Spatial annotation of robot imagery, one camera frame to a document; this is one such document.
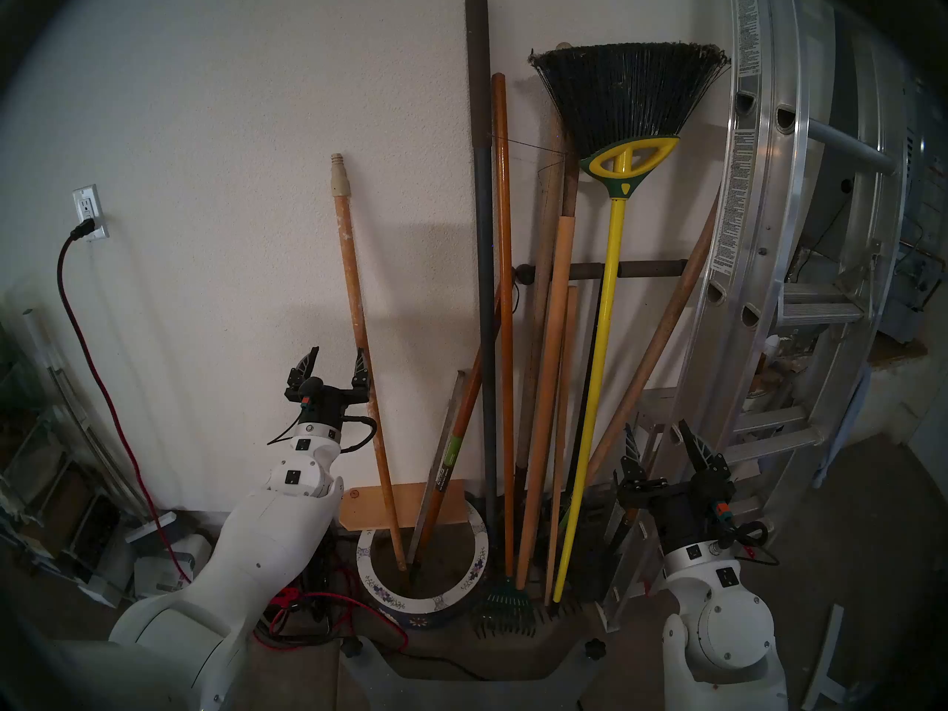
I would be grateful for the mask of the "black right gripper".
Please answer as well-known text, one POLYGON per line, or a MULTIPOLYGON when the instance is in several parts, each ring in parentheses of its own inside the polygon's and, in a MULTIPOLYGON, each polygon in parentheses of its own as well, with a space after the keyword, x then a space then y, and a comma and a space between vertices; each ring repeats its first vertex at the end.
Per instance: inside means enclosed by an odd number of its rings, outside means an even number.
POLYGON ((663 555, 720 538, 728 545, 731 542, 729 528, 733 526, 728 503, 736 486, 729 480, 731 469, 723 454, 710 447, 681 419, 678 432, 694 471, 707 470, 714 476, 693 476, 677 484, 667 484, 664 479, 647 480, 635 430, 635 425, 625 424, 619 504, 625 509, 645 509, 650 514, 663 555))

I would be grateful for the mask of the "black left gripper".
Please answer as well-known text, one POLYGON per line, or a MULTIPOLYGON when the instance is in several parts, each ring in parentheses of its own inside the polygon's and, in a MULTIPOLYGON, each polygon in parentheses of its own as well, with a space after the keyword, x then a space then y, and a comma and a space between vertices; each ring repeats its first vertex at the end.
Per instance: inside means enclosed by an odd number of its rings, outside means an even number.
POLYGON ((341 430, 349 406, 369 402, 370 373, 363 347, 357 347, 357 358, 351 389, 342 390, 312 376, 320 347, 312 347, 308 354, 290 370, 286 380, 286 398, 301 406, 295 424, 316 423, 341 430))

